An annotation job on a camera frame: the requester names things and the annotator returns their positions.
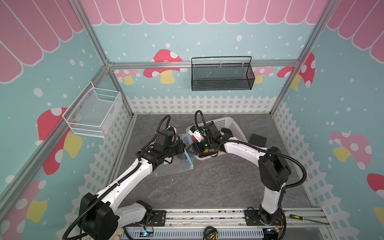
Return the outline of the dark food piece right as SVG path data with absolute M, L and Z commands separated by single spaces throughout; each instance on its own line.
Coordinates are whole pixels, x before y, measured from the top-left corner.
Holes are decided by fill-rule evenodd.
M 228 129 L 228 128 L 222 128 L 221 129 L 221 134 L 222 134 L 222 138 L 224 140 L 228 140 L 229 138 L 232 138 L 234 135 L 233 135 L 233 132 Z

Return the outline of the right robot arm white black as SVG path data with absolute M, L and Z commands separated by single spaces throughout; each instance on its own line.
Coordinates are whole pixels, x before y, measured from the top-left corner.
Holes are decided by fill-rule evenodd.
M 239 156 L 259 168 L 265 190 L 255 219 L 263 225 L 272 225 L 277 219 L 282 219 L 282 200 L 286 190 L 300 186 L 307 179 L 305 167 L 296 159 L 282 154 L 279 148 L 268 149 L 241 141 L 235 138 L 230 129 L 223 128 L 219 131 L 213 122 L 204 126 L 192 126 L 188 134 L 195 139 L 191 147 L 196 156 L 206 150 L 213 155 L 223 152 Z M 288 160 L 302 171 L 301 179 L 292 184 L 287 183 L 292 173 Z

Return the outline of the yellow handled screwdriver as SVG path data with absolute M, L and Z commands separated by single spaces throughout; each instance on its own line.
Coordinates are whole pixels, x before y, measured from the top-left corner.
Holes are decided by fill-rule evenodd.
M 309 222 L 313 222 L 313 223 L 317 223 L 317 224 L 323 224 L 323 225 L 328 225 L 329 224 L 329 223 L 325 223 L 325 222 L 322 222 L 322 221 L 306 219 L 304 217 L 297 216 L 297 215 L 292 215 L 292 214 L 290 215 L 290 218 L 297 219 L 297 220 L 300 220 L 300 221 L 309 221 Z

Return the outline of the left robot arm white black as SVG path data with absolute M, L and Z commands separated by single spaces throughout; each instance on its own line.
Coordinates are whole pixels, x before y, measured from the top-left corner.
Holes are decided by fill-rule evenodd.
M 170 126 L 171 115 L 161 121 L 165 128 L 157 128 L 154 137 L 139 151 L 132 165 L 107 187 L 93 195 L 86 194 L 81 200 L 79 216 L 64 232 L 62 238 L 70 240 L 70 233 L 79 227 L 83 233 L 74 236 L 74 240 L 91 237 L 94 240 L 108 240 L 120 227 L 123 218 L 117 211 L 121 202 L 132 189 L 157 167 L 172 164 L 175 156 L 183 154 L 186 145 Z

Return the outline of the clear zip top bag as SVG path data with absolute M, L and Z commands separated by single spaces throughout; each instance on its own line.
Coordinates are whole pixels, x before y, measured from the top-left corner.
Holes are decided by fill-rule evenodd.
M 167 164 L 166 162 L 164 162 L 157 168 L 153 168 L 153 175 L 157 177 L 161 177 L 161 176 L 185 173 L 193 169 L 193 164 L 192 164 L 193 156 L 186 152 L 186 148 L 189 146 L 189 143 L 184 141 L 184 136 L 180 136 L 180 135 L 178 136 L 186 145 L 184 149 L 184 153 L 174 156 L 172 164 Z

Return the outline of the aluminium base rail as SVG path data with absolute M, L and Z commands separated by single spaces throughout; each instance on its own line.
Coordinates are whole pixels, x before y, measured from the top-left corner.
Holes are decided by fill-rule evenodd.
M 297 215 L 306 219 L 329 223 L 321 208 L 284 208 L 270 217 L 265 225 L 257 208 L 229 208 L 229 209 L 163 209 L 153 210 L 154 223 L 150 226 L 156 228 L 205 228 L 212 226 L 222 228 L 328 228 L 328 225 L 309 221 L 300 221 L 290 218 Z

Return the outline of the black square pad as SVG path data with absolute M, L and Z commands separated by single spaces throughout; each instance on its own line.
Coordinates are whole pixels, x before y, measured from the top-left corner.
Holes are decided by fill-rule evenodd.
M 250 139 L 248 140 L 248 143 L 265 148 L 267 144 L 267 138 L 257 134 L 252 134 Z

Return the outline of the white plastic basket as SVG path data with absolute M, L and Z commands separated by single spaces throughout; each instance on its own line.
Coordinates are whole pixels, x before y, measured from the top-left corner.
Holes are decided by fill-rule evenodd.
M 224 136 L 225 134 L 232 135 L 233 138 L 243 141 L 243 142 L 248 142 L 245 134 L 239 127 L 239 125 L 236 123 L 236 121 L 231 118 L 231 117 L 223 117 L 223 118 L 218 118 L 214 119 L 210 122 L 207 123 L 207 126 L 210 127 L 213 123 L 217 130 L 220 131 L 221 135 Z M 196 125 L 190 125 L 186 128 L 186 133 L 189 136 L 189 142 L 193 143 L 196 142 L 197 140 L 195 137 L 192 135 L 192 130 L 196 128 Z M 216 154 L 212 154 L 212 156 L 209 156 L 209 153 L 201 153 L 196 156 L 196 159 L 203 161 L 203 160 L 208 160 L 213 158 Z

